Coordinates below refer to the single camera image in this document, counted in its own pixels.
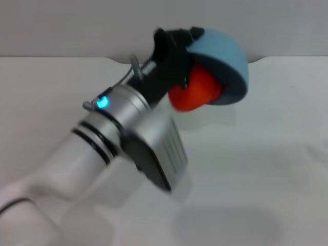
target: cable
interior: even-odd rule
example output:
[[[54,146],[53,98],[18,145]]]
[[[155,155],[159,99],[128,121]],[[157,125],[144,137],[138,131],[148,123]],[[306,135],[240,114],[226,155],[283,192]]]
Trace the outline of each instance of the cable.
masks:
[[[130,67],[130,69],[128,70],[128,72],[124,75],[123,78],[121,78],[116,84],[114,84],[113,86],[108,87],[107,89],[105,89],[103,92],[101,92],[98,95],[98,98],[102,98],[103,96],[106,96],[111,90],[113,90],[116,86],[122,84],[122,82],[129,76],[129,74],[132,71],[132,66]]]

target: led indicator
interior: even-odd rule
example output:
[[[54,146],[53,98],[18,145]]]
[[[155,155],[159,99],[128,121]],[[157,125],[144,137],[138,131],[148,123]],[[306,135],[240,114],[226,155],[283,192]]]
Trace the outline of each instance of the led indicator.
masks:
[[[107,97],[105,97],[105,96],[100,98],[99,101],[97,102],[98,108],[100,108],[100,109],[106,107],[108,104],[109,104],[109,101],[108,101]]]

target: red object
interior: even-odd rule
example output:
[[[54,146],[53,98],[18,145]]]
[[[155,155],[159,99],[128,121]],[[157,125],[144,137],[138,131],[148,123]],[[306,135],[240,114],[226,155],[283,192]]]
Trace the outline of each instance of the red object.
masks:
[[[178,111],[191,111],[218,99],[223,91],[213,75],[201,65],[194,65],[186,89],[175,86],[169,91],[172,106]]]

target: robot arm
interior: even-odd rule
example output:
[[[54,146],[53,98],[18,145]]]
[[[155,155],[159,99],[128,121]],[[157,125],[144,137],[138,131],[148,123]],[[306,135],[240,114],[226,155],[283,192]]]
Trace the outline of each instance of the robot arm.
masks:
[[[0,238],[4,245],[56,245],[59,230],[33,203],[42,195],[76,199],[117,156],[132,159],[156,186],[170,191],[187,164],[173,119],[154,110],[174,87],[188,89],[194,65],[206,67],[224,85],[225,105],[247,93],[248,66],[242,49],[219,32],[192,28],[154,35],[151,58],[103,91],[47,161],[31,175],[0,191]],[[33,233],[42,237],[30,240]]]

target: white backdrop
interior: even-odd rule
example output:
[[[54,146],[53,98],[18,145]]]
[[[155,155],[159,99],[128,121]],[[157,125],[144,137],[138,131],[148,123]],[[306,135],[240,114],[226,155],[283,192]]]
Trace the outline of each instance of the white backdrop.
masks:
[[[224,31],[250,61],[328,55],[327,0],[1,0],[0,56],[149,56],[156,27]]]

